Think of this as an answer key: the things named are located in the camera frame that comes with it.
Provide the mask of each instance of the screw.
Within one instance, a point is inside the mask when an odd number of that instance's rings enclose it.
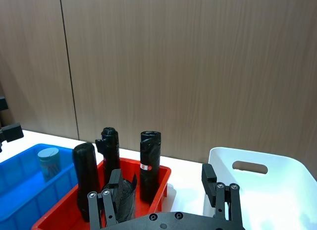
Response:
[[[110,191],[109,191],[108,189],[106,189],[106,190],[103,192],[104,195],[107,195],[107,194],[109,194],[109,193],[110,193]]]
[[[156,219],[158,219],[158,216],[156,214],[151,214],[150,215],[150,220],[151,221],[155,221]]]
[[[184,215],[183,215],[181,212],[177,212],[177,213],[175,214],[175,218],[176,218],[176,219],[182,219],[183,216],[184,216]]]
[[[238,189],[239,187],[238,187],[236,184],[233,184],[233,185],[231,186],[231,188],[232,188],[232,189]]]

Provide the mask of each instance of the black mount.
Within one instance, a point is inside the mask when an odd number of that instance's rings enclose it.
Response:
[[[217,182],[217,176],[210,164],[203,164],[202,183],[211,206],[215,208],[212,218],[181,212],[152,213],[118,224],[115,213],[120,201],[121,179],[121,170],[113,170],[109,189],[104,189],[99,194],[88,194],[90,230],[244,230],[240,187],[234,183],[226,186],[222,182]],[[225,218],[225,203],[228,204],[228,220]],[[105,214],[106,227],[102,227],[102,212]]]
[[[0,111],[7,110],[8,105],[4,97],[0,97]],[[2,151],[1,146],[2,142],[7,141],[11,142],[16,139],[22,138],[23,132],[21,125],[19,123],[11,124],[5,127],[0,128],[0,152]]]

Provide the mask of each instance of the black wrapped cylinder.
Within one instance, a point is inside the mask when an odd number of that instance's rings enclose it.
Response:
[[[140,197],[151,203],[159,187],[160,132],[141,133]]]
[[[106,127],[101,133],[102,139],[96,140],[97,151],[104,156],[105,185],[108,184],[111,172],[120,169],[119,137],[113,127]]]
[[[91,143],[83,143],[72,151],[73,162],[78,180],[77,206],[85,222],[89,222],[87,194],[99,192],[99,178],[95,148]]]

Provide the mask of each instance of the wood grain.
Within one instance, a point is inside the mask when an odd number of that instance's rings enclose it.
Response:
[[[60,0],[0,0],[0,83],[22,128],[78,139]]]
[[[277,153],[317,176],[317,0],[62,0],[79,138]]]

